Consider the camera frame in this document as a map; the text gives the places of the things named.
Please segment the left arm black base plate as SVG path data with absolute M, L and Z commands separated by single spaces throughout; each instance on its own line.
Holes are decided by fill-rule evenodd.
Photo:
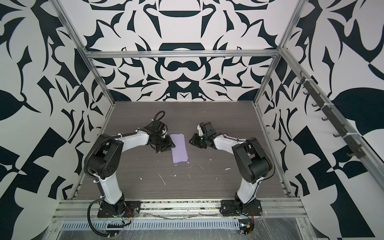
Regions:
M 111 205 L 105 201 L 100 204 L 98 218 L 122 217 L 130 218 L 139 214 L 141 210 L 141 201 L 119 201 Z

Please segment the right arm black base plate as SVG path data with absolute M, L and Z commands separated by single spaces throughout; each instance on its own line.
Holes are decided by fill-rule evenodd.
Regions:
M 247 204 L 243 204 L 240 200 L 221 200 L 219 211 L 226 217 L 235 215 L 261 216 L 263 209 L 261 202 L 257 199 Z

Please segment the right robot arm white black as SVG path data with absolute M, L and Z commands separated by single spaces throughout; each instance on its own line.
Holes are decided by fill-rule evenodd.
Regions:
M 261 182 L 274 174 L 275 167 L 268 151 L 256 138 L 237 139 L 219 134 L 210 122 L 200 123 L 197 130 L 189 143 L 200 149 L 212 148 L 234 155 L 242 177 L 235 199 L 240 205 L 254 201 Z

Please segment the lilac square paper sheet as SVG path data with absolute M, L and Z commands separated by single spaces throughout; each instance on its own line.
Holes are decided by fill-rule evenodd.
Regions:
M 174 164 L 181 162 L 187 162 L 189 160 L 185 136 L 183 134 L 171 134 L 171 140 L 173 141 L 175 147 L 171 149 L 172 159 Z

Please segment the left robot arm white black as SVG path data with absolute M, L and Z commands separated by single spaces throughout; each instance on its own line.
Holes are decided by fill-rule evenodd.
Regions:
M 117 169 L 123 152 L 140 146 L 150 146 L 156 153 L 175 147 L 168 135 L 168 126 L 159 120 L 132 133 L 100 135 L 84 161 L 84 172 L 98 184 L 105 203 L 117 205 L 124 200 L 117 180 Z

